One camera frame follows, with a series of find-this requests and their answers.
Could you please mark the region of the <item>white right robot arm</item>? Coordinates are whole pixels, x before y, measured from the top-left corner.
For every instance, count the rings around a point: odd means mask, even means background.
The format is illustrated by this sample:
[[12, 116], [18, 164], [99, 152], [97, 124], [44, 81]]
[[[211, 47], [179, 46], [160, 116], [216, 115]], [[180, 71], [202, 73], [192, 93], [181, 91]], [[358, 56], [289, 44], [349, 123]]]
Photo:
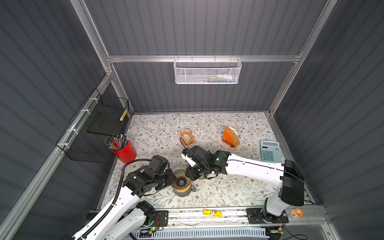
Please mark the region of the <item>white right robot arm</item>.
[[290, 206], [301, 207], [305, 204], [304, 177], [295, 162], [265, 163], [246, 159], [227, 151], [210, 153], [200, 146], [185, 148], [181, 157], [189, 163], [186, 176], [192, 181], [206, 175], [211, 178], [219, 174], [240, 175], [261, 180], [277, 187], [265, 200], [261, 210], [264, 220], [271, 222], [281, 217]]

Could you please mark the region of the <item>clear grey glass carafe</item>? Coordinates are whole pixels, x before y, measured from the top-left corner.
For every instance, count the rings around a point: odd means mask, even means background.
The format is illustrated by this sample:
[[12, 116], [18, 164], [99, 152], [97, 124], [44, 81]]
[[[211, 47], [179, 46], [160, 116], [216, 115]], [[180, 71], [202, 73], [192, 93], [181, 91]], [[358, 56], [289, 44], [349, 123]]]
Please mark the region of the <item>clear grey glass carafe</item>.
[[179, 197], [185, 197], [189, 195], [191, 192], [196, 192], [197, 188], [193, 185], [190, 185], [184, 189], [174, 189], [174, 192]]

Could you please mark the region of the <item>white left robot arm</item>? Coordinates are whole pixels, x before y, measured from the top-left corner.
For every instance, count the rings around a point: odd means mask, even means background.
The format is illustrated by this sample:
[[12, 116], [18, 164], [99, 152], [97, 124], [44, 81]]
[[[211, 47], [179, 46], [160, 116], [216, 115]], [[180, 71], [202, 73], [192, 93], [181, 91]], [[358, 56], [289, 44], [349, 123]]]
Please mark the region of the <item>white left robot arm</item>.
[[114, 198], [71, 239], [117, 240], [143, 225], [150, 226], [156, 210], [142, 197], [153, 188], [167, 188], [175, 179], [170, 162], [159, 155], [124, 164]]

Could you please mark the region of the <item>wooden dripper ring base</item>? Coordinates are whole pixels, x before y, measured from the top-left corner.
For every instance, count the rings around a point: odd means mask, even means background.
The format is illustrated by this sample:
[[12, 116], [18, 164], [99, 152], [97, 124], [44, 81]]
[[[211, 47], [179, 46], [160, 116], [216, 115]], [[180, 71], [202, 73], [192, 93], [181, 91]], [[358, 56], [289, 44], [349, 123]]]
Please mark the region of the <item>wooden dripper ring base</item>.
[[190, 186], [190, 185], [192, 185], [192, 184], [191, 184], [191, 183], [187, 183], [187, 184], [181, 186], [181, 185], [178, 185], [178, 184], [174, 183], [174, 184], [172, 185], [172, 187], [173, 187], [173, 189], [184, 189], [184, 188], [186, 188], [186, 187], [188, 187], [188, 186]]

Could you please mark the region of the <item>grey glass dripper cone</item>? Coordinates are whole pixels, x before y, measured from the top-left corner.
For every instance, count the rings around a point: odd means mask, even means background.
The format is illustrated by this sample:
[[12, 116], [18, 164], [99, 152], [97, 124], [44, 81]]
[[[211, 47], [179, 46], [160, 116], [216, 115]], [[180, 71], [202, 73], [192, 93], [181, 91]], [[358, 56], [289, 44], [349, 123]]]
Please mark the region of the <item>grey glass dripper cone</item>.
[[192, 183], [192, 180], [189, 177], [187, 177], [186, 169], [184, 169], [184, 168], [175, 169], [173, 171], [173, 174], [174, 174], [174, 177], [175, 177], [174, 183], [176, 183], [178, 185], [183, 186], [183, 185], [185, 185], [187, 183]]

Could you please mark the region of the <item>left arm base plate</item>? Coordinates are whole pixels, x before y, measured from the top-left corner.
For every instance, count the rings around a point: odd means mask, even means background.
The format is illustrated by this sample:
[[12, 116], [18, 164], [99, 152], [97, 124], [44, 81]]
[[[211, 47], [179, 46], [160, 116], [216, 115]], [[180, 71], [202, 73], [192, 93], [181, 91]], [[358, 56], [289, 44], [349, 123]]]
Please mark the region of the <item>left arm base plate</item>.
[[169, 220], [169, 211], [155, 210], [155, 213], [147, 218], [143, 227], [167, 227]]

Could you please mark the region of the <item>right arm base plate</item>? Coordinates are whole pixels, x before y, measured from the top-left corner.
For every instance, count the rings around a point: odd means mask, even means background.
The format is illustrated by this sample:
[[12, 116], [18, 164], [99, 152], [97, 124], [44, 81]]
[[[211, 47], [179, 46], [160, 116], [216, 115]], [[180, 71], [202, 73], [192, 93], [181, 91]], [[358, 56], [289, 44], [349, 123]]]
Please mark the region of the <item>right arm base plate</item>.
[[268, 213], [265, 208], [248, 208], [246, 212], [250, 224], [286, 224], [289, 222], [286, 211], [283, 211], [280, 216]]

